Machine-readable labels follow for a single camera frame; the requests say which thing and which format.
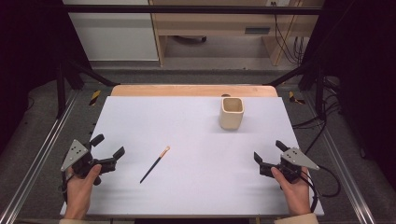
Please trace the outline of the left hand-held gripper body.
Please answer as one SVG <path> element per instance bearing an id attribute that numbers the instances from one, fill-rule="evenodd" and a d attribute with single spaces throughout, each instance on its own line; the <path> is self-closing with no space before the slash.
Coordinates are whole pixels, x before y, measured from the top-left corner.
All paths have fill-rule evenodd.
<path id="1" fill-rule="evenodd" d="M 77 139 L 75 139 L 64 156 L 61 172 L 65 179 L 69 179 L 71 175 L 67 173 L 67 170 L 72 168 L 75 175 L 85 177 L 96 164 L 100 164 L 102 166 L 100 171 L 101 175 L 115 171 L 117 161 L 113 156 L 102 160 L 95 159 L 92 156 L 92 147 L 90 146 L 90 142 L 87 144 L 81 144 Z"/>

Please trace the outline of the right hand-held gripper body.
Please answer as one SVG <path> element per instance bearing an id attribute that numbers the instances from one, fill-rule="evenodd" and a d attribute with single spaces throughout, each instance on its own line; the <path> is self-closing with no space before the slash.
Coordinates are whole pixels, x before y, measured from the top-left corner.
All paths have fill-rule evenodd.
<path id="1" fill-rule="evenodd" d="M 302 168 L 318 170 L 319 166 L 311 161 L 300 149 L 293 147 L 280 155 L 279 164 L 271 164 L 260 159 L 260 174 L 274 177 L 271 168 L 275 167 L 282 175 L 293 183 L 301 176 Z"/>

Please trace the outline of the dark blue thin paintbrush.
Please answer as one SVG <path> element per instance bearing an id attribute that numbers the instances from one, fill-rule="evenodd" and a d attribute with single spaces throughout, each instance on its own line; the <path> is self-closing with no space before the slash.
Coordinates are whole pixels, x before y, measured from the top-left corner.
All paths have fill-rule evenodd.
<path id="1" fill-rule="evenodd" d="M 163 152 L 160 154 L 160 156 L 157 158 L 157 160 L 149 167 L 149 169 L 146 171 L 144 176 L 140 179 L 139 184 L 142 184 L 144 180 L 148 177 L 148 175 L 152 172 L 152 170 L 157 166 L 157 164 L 160 162 L 160 160 L 163 158 L 163 156 L 170 150 L 170 147 L 167 146 Z"/>

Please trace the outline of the beige square cup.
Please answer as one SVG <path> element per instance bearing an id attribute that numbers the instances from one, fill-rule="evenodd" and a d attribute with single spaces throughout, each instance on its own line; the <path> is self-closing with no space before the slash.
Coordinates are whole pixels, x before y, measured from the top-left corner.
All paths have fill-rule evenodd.
<path id="1" fill-rule="evenodd" d="M 241 125 L 244 112 L 244 104 L 241 98 L 222 98 L 219 113 L 220 127 L 224 130 L 237 130 Z"/>

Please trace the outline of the person's left hand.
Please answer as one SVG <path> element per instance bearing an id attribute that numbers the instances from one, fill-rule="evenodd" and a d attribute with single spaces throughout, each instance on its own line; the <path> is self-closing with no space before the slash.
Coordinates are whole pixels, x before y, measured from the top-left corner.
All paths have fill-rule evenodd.
<path id="1" fill-rule="evenodd" d="M 82 220 L 91 204 L 93 183 L 99 176 L 102 166 L 94 165 L 86 177 L 79 178 L 72 168 L 67 170 L 71 178 L 67 182 L 67 206 L 65 219 Z"/>

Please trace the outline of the person's right hand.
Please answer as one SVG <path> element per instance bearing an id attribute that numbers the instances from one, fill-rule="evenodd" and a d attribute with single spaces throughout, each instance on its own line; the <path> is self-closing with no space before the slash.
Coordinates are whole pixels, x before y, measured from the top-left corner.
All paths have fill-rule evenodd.
<path id="1" fill-rule="evenodd" d="M 271 168 L 272 175 L 282 188 L 286 203 L 292 217 L 306 215 L 311 212 L 309 201 L 309 186 L 302 179 L 290 183 L 275 167 Z"/>

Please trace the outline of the yellow black tape strip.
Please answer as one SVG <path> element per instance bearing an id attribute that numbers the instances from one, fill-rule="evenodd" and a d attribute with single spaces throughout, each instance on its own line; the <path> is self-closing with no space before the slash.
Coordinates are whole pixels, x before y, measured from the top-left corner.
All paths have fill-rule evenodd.
<path id="1" fill-rule="evenodd" d="M 98 90 L 98 91 L 95 91 L 95 92 L 92 94 L 92 98 L 91 98 L 91 100 L 90 100 L 90 102 L 89 102 L 89 105 L 95 105 L 95 103 L 96 103 L 96 101 L 97 101 L 97 99 L 98 99 L 100 93 L 101 93 L 101 91 Z"/>
<path id="2" fill-rule="evenodd" d="M 296 104 L 299 104 L 299 105 L 305 105 L 305 100 L 297 99 L 294 96 L 293 91 L 289 91 L 289 99 L 290 99 L 290 102 L 292 102 L 292 103 L 296 103 Z"/>

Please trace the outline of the white table board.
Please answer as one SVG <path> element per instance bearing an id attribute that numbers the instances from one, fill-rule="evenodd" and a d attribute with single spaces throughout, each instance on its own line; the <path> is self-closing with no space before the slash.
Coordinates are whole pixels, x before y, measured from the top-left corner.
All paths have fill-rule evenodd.
<path id="1" fill-rule="evenodd" d="M 125 154 L 92 191 L 99 217 L 265 217 L 288 212 L 277 182 L 260 174 L 254 152 L 280 160 L 276 140 L 297 147 L 279 97 L 246 97 L 236 131 L 219 125 L 219 97 L 106 98 L 94 133 L 96 159 Z M 142 184 L 140 179 L 163 156 Z"/>

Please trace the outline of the light wooden table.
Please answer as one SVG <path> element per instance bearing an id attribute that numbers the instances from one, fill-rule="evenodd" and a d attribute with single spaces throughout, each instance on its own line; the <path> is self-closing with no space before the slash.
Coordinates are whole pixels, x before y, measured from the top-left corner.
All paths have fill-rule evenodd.
<path id="1" fill-rule="evenodd" d="M 111 96 L 277 97 L 276 89 L 263 85 L 118 85 Z"/>

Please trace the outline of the black curtain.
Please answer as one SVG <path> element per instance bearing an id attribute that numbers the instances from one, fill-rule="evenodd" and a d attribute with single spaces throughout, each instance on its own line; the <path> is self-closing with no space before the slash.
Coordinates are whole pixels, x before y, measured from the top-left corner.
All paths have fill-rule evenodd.
<path id="1" fill-rule="evenodd" d="M 396 0 L 324 0 L 304 60 L 338 77 L 363 148 L 396 188 Z"/>
<path id="2" fill-rule="evenodd" d="M 0 0 L 0 153 L 28 107 L 28 93 L 60 63 L 91 65 L 63 0 Z"/>

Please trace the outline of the white cabinet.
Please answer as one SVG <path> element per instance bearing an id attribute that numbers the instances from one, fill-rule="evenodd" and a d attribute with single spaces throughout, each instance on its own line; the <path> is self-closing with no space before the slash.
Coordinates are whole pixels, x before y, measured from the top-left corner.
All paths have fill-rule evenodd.
<path id="1" fill-rule="evenodd" d="M 91 62 L 157 61 L 149 13 L 70 13 Z"/>

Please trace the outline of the grey desk label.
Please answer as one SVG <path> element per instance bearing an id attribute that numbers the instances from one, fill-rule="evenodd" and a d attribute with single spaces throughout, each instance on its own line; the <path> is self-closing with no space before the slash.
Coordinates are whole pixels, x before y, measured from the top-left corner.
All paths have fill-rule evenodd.
<path id="1" fill-rule="evenodd" d="M 246 35 L 268 35 L 271 32 L 270 27 L 246 27 Z"/>

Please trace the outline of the light wooden desk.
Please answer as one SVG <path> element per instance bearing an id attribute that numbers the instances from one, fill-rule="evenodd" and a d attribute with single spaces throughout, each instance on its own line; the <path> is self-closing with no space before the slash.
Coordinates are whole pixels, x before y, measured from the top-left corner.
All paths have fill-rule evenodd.
<path id="1" fill-rule="evenodd" d="M 234 6 L 234 7 L 323 7 L 325 0 L 148 0 L 152 6 Z M 157 50 L 164 57 L 170 36 L 257 36 L 269 53 L 270 62 L 280 65 L 289 57 L 292 37 L 308 39 L 314 30 L 316 15 L 265 14 L 180 14 L 153 13 Z M 246 27 L 270 27 L 268 35 L 246 35 Z"/>

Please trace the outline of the aluminium rail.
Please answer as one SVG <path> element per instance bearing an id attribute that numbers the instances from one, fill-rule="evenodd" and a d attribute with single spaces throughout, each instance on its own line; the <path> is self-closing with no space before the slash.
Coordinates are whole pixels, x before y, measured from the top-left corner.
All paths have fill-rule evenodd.
<path id="1" fill-rule="evenodd" d="M 13 224 L 16 220 L 21 208 L 28 197 L 39 173 L 47 160 L 48 155 L 51 153 L 52 148 L 66 123 L 71 110 L 73 109 L 75 102 L 78 98 L 79 91 L 70 91 L 70 95 L 66 101 L 64 112 L 57 118 L 49 133 L 46 136 L 45 141 L 38 150 L 35 159 L 29 167 L 29 170 L 25 174 L 22 182 L 17 188 L 11 201 L 8 203 L 6 209 L 0 215 L 0 224 Z"/>
<path id="2" fill-rule="evenodd" d="M 323 223 L 375 224 L 375 218 L 363 198 L 355 177 L 350 171 L 349 160 L 342 156 L 342 146 L 352 146 L 344 124 L 336 129 L 344 140 L 338 143 L 331 132 L 340 123 L 340 106 L 335 96 L 324 100 L 326 119 L 315 119 L 309 128 L 299 131 L 299 141 L 308 150 L 308 156 L 328 169 L 313 173 L 317 189 L 332 197 L 320 196 L 324 215 Z"/>

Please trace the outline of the black metal frame stand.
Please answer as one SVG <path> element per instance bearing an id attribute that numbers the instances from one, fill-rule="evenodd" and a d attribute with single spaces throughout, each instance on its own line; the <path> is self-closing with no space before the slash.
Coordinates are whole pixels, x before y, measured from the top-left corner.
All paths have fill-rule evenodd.
<path id="1" fill-rule="evenodd" d="M 56 83 L 57 83 L 57 97 L 58 97 L 57 118 L 60 118 L 66 110 L 64 81 L 67 80 L 67 82 L 70 84 L 73 90 L 81 90 L 84 87 L 84 81 L 80 77 L 81 74 L 85 74 L 108 87 L 117 86 L 116 82 L 113 82 L 105 77 L 102 77 L 101 75 L 94 72 L 88 66 L 84 66 L 72 60 L 64 60 L 60 62 L 60 64 L 56 68 Z"/>
<path id="2" fill-rule="evenodd" d="M 283 82 L 298 75 L 303 76 L 298 83 L 298 88 L 301 91 L 307 91 L 313 86 L 313 84 L 316 84 L 315 111 L 320 119 L 325 120 L 326 113 L 323 100 L 324 72 L 318 60 L 309 60 L 289 71 L 286 75 L 270 81 L 269 83 L 264 83 L 264 86 L 277 87 Z"/>

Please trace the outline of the black horizontal frame bar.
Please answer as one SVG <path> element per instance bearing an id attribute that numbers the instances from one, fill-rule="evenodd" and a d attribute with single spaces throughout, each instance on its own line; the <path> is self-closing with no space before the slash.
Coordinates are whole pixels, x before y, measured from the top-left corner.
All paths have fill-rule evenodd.
<path id="1" fill-rule="evenodd" d="M 63 9 L 73 13 L 320 15 L 324 12 L 321 7 L 64 5 Z"/>

